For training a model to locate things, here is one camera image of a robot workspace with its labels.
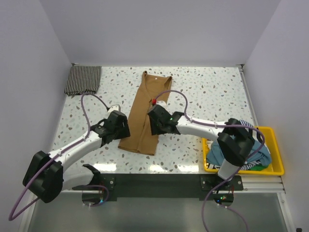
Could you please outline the tan tank top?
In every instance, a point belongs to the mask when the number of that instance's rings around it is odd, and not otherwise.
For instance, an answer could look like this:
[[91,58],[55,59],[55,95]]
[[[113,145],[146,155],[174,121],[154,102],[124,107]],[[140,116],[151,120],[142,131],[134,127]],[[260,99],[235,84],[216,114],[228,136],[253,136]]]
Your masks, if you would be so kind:
[[141,84],[137,90],[135,99],[131,106],[128,117],[130,136],[120,140],[119,149],[153,156],[158,144],[158,136],[152,135],[149,116],[149,109],[152,107],[152,100],[158,97],[160,101],[168,101],[169,93],[161,92],[171,89],[172,77],[160,77],[143,72]]

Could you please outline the black white striped tank top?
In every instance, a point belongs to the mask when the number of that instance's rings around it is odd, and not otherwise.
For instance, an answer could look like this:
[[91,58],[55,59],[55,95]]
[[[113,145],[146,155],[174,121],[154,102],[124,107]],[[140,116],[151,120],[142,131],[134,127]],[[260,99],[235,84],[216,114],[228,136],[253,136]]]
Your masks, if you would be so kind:
[[68,96],[97,93],[100,87],[101,69],[101,66],[72,66],[64,93]]

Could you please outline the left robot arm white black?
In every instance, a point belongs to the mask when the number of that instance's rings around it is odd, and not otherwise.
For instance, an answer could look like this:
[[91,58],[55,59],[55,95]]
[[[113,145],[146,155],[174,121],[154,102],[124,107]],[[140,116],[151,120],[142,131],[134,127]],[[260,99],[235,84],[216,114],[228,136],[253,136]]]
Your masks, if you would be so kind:
[[113,140],[130,136],[127,116],[113,110],[108,117],[90,127],[79,139],[50,153],[37,152],[27,169],[23,185],[44,203],[53,201],[61,191],[85,186],[96,189],[101,184],[100,171],[83,164],[85,171],[67,174],[66,170],[88,153]]

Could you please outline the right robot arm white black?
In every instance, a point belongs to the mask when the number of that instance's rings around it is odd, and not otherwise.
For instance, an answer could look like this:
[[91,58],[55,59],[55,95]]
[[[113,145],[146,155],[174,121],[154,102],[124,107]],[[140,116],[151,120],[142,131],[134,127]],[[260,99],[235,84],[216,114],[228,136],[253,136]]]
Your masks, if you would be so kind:
[[182,112],[170,114],[163,106],[155,104],[148,112],[152,135],[193,135],[217,142],[224,156],[215,178],[217,188],[227,189],[234,176],[248,158],[254,138],[241,123],[230,118],[227,122],[210,122],[189,117]]

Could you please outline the navy white striped tank top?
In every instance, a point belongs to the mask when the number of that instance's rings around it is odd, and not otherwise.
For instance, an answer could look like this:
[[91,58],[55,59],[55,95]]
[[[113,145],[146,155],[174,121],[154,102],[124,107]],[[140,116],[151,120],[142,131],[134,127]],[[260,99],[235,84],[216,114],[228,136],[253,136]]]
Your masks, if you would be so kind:
[[241,125],[244,126],[245,129],[252,130],[254,128],[254,126],[251,123],[249,123],[245,120],[241,119],[241,120],[239,120],[239,122],[240,122]]

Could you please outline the green tank top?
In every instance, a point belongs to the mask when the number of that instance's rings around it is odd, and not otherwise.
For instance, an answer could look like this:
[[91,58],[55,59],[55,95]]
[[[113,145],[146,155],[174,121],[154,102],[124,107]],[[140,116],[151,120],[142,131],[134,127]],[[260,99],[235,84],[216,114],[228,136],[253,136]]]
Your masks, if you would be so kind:
[[250,171],[262,171],[264,169],[266,169],[267,166],[262,166],[262,165],[255,165],[252,168],[250,168]]

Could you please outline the blue tank top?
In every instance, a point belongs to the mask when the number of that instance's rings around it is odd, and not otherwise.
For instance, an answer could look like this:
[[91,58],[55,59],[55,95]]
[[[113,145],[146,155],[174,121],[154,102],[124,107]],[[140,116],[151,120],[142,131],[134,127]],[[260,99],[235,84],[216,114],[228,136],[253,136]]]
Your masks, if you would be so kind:
[[[216,166],[221,166],[224,160],[223,153],[219,147],[217,141],[211,144],[211,149],[207,154],[207,162]],[[272,162],[270,151],[266,145],[264,145],[257,153],[247,158],[245,162],[245,168],[243,170],[249,169],[253,165],[262,165],[267,167]]]

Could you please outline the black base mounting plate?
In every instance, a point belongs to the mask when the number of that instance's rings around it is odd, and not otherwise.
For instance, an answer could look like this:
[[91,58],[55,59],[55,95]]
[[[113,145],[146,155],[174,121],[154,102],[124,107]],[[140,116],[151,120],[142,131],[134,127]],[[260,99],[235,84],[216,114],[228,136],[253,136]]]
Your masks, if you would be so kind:
[[216,174],[101,174],[102,184],[109,190],[109,201],[118,198],[198,198],[222,180]]

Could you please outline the yellow plastic bin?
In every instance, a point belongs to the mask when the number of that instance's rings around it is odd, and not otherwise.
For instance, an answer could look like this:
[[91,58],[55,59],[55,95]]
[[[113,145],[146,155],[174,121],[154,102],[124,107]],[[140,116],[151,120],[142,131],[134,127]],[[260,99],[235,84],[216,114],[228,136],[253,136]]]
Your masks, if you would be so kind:
[[[277,140],[276,140],[274,130],[271,127],[263,127],[263,126],[259,126],[256,128],[259,129],[265,137],[266,146],[268,147],[270,151],[272,162],[269,164],[267,168],[261,171],[241,170],[238,172],[238,174],[266,175],[266,176],[284,175],[284,167],[283,167],[283,163],[281,160],[281,155],[280,155],[279,147],[277,145]],[[207,162],[207,155],[210,151],[211,144],[212,144],[212,141],[202,138],[203,166],[206,172],[217,173],[219,169],[215,168],[213,165],[210,165]]]

